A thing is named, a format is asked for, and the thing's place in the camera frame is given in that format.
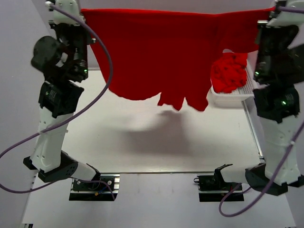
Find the red t shirt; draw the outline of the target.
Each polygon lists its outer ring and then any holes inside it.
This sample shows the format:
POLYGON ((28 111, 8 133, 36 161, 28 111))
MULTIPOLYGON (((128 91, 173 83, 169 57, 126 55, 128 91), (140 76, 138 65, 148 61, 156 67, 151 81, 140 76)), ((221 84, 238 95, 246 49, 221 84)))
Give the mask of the red t shirt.
POLYGON ((212 63, 224 49, 257 50, 257 22, 268 19, 270 11, 83 9, 82 13, 111 56, 111 92, 129 100, 159 95, 160 106, 180 110, 187 102, 204 111, 212 63))

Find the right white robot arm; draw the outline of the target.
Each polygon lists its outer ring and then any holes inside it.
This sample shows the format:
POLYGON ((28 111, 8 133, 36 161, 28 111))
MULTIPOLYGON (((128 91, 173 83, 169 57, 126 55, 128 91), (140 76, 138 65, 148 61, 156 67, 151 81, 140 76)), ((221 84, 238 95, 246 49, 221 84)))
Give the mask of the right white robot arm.
POLYGON ((278 196, 288 187, 304 183, 293 146, 300 129, 300 96, 295 84, 304 80, 304 47, 289 47, 299 32, 297 25, 271 26, 260 20, 258 29, 254 80, 260 88, 254 90, 254 101, 266 142, 265 161, 240 170, 222 165, 215 169, 214 182, 222 190, 232 182, 246 183, 254 190, 278 196))

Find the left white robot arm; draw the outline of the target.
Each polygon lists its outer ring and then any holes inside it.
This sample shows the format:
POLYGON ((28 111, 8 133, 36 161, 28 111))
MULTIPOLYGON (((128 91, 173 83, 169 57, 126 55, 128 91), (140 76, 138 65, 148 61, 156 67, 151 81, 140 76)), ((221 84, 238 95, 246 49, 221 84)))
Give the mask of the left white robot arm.
POLYGON ((90 35, 82 26, 50 23, 56 37, 44 36, 34 45, 31 65, 44 76, 38 98, 39 125, 36 146, 23 163, 38 171, 45 183, 75 178, 91 190, 100 185, 100 173, 62 150, 67 119, 72 117, 84 89, 77 86, 88 77, 87 45, 90 35))

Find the red shirt pile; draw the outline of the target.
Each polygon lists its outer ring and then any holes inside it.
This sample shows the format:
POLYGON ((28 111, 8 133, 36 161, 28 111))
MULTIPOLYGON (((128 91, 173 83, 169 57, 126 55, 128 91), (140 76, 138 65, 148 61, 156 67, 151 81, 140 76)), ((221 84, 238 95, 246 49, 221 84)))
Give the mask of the red shirt pile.
POLYGON ((226 52, 211 67, 210 79, 216 93, 232 93, 247 83, 247 53, 226 52))

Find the white plastic basket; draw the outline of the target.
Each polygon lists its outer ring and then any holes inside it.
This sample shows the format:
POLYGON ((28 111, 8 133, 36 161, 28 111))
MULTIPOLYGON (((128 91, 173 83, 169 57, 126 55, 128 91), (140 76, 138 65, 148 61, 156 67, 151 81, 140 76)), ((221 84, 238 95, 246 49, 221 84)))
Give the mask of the white plastic basket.
POLYGON ((254 96, 253 90, 258 87, 257 83, 253 80, 253 72, 249 61, 247 60, 247 83, 240 88, 232 91, 231 93, 216 93, 213 87, 210 88, 207 100, 211 105, 218 108, 242 108, 242 102, 254 96))

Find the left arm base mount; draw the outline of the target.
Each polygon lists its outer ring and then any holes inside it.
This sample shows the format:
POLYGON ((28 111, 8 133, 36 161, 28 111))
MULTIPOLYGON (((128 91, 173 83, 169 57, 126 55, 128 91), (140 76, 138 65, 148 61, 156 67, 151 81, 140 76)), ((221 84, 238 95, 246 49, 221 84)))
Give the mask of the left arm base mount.
POLYGON ((72 180, 69 201, 114 201, 119 191, 120 175, 102 174, 100 180, 106 184, 72 180))

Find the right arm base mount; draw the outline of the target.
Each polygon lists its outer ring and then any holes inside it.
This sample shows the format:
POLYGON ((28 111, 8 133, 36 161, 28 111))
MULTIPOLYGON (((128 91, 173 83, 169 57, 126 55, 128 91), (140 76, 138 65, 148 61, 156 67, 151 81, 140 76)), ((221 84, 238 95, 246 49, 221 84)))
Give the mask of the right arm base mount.
POLYGON ((222 177, 221 170, 229 166, 232 164, 216 168, 213 174, 202 174, 194 178, 194 183, 198 185, 200 202, 220 202, 238 185, 236 182, 227 182, 222 177))

